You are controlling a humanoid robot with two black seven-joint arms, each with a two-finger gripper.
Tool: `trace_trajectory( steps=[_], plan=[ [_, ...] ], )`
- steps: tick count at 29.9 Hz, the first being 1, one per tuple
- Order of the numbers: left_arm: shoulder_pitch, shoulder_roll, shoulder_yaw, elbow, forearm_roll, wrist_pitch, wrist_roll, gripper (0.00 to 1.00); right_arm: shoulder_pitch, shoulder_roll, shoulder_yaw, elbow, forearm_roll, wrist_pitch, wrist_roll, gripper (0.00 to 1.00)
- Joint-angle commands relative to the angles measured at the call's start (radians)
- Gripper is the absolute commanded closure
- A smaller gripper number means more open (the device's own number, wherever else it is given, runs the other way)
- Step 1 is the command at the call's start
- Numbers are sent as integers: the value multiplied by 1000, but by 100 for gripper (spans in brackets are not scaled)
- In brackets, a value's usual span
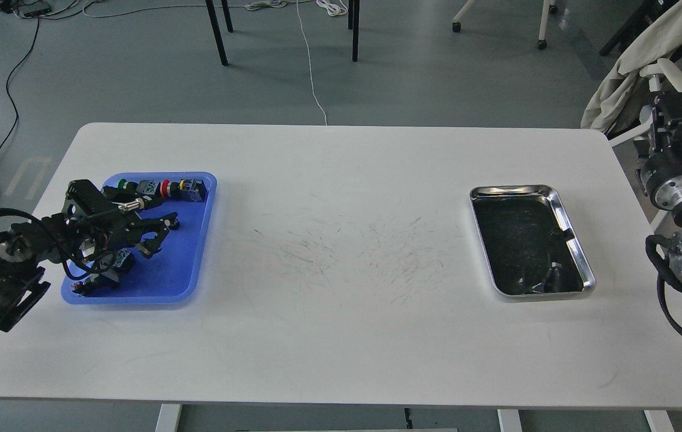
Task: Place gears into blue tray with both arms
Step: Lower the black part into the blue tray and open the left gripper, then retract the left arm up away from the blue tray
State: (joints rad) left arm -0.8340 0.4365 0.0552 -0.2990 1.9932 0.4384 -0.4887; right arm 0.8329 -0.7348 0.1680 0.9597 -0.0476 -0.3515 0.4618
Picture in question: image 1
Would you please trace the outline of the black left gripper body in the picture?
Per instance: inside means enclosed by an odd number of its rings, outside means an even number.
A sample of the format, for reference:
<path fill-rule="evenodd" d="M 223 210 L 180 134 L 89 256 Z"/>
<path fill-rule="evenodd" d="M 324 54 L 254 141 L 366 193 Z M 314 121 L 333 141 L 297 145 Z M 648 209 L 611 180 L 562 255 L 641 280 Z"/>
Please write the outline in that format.
<path fill-rule="evenodd" d="M 77 214 L 78 265 L 108 265 L 137 244 L 137 213 Z"/>

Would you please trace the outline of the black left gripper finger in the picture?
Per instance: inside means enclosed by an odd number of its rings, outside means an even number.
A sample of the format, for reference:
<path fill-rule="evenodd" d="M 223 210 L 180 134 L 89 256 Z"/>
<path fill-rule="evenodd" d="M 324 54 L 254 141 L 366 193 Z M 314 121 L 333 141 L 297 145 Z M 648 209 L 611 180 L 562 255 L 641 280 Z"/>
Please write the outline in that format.
<path fill-rule="evenodd" d="M 163 241 L 171 232 L 168 225 L 173 220 L 178 220 L 178 213 L 131 222 L 131 246 L 137 248 L 144 258 L 154 257 L 161 251 Z"/>
<path fill-rule="evenodd" d="M 146 208 L 149 196 L 139 193 L 137 188 L 138 183 L 122 183 L 116 187 L 103 186 L 101 193 L 121 211 L 138 211 Z"/>

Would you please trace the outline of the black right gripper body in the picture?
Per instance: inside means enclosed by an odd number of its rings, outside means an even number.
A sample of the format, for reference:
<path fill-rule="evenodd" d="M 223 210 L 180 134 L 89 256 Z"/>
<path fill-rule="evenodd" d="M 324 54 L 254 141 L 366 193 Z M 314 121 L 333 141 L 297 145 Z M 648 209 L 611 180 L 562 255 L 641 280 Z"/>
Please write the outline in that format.
<path fill-rule="evenodd" d="M 673 210 L 682 203 L 682 147 L 651 155 L 641 167 L 639 178 L 654 207 Z"/>

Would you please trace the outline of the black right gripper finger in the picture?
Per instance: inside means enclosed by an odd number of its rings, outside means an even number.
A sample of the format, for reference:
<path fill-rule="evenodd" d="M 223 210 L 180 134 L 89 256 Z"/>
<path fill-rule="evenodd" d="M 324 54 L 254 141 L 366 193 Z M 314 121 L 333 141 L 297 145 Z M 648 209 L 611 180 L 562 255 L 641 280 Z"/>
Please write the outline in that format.
<path fill-rule="evenodd" d="M 652 91 L 648 155 L 682 148 L 682 92 Z"/>

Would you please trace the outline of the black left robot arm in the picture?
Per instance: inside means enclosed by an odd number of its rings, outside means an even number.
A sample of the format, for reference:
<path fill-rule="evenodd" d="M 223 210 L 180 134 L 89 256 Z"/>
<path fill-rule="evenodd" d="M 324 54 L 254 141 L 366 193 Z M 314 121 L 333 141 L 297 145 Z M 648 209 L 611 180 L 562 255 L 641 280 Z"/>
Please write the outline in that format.
<path fill-rule="evenodd" d="M 22 219 L 0 232 L 0 330 L 10 331 L 48 291 L 43 262 L 59 263 L 77 295 L 119 287 L 135 263 L 132 249 L 151 258 L 180 227 L 175 212 L 159 218 L 140 213 L 166 199 L 195 196 L 189 180 L 121 181 L 97 188 L 80 179 L 68 184 L 61 212 L 47 218 L 0 208 L 0 218 Z"/>

